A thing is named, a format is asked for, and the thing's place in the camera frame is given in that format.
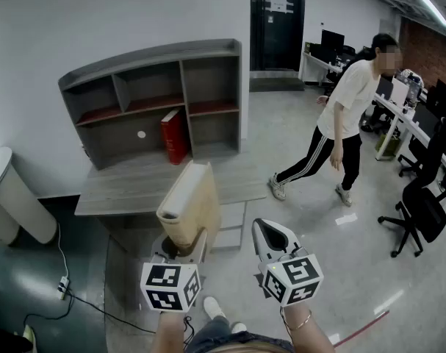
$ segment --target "woman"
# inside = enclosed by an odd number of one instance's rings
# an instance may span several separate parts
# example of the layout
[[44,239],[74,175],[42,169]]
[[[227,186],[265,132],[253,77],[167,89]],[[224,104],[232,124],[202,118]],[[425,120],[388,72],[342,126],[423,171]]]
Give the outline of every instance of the woman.
[[[356,58],[345,69],[319,119],[312,136],[308,154],[285,171],[275,173],[269,186],[278,200],[285,200],[284,186],[293,180],[316,174],[330,155],[332,166],[340,170],[343,163],[345,177],[336,187],[348,207],[352,205],[350,189],[359,174],[359,122],[374,98],[380,76],[392,76],[400,65],[397,42],[388,34],[373,38],[371,49],[362,52],[363,60]],[[317,102],[325,103],[326,96]]]

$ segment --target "red book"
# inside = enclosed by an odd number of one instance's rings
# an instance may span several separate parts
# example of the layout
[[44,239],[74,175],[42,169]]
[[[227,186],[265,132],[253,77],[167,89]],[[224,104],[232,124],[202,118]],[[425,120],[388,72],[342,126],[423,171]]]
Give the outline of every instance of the red book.
[[161,131],[170,163],[178,165],[185,158],[190,147],[184,110],[177,107],[170,111],[161,120]]

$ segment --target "brick wall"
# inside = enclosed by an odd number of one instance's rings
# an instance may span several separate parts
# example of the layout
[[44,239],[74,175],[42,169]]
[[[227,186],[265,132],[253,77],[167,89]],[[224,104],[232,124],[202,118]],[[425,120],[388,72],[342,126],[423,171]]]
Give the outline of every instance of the brick wall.
[[446,37],[417,22],[402,19],[400,47],[403,67],[418,73],[429,88],[437,79],[446,84]]

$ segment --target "hand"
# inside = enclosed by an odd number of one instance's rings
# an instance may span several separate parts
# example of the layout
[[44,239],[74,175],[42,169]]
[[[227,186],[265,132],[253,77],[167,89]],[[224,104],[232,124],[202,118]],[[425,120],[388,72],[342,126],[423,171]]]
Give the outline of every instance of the hand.
[[331,153],[331,165],[333,168],[340,170],[340,165],[342,164],[343,158],[343,147],[342,145],[334,145]]
[[321,104],[321,105],[323,105],[323,106],[326,106],[326,105],[327,105],[327,100],[328,100],[328,97],[327,97],[327,96],[320,96],[320,97],[317,99],[316,103],[317,103],[317,104]]

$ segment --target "power strip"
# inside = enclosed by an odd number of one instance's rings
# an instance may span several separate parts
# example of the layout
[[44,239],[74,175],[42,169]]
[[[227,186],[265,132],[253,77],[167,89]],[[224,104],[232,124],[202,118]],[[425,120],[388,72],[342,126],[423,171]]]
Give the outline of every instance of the power strip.
[[67,277],[61,277],[61,281],[60,284],[58,285],[58,290],[57,290],[57,297],[58,299],[63,300],[64,299],[64,295],[66,293],[66,290],[68,289],[68,285],[69,285],[69,278]]

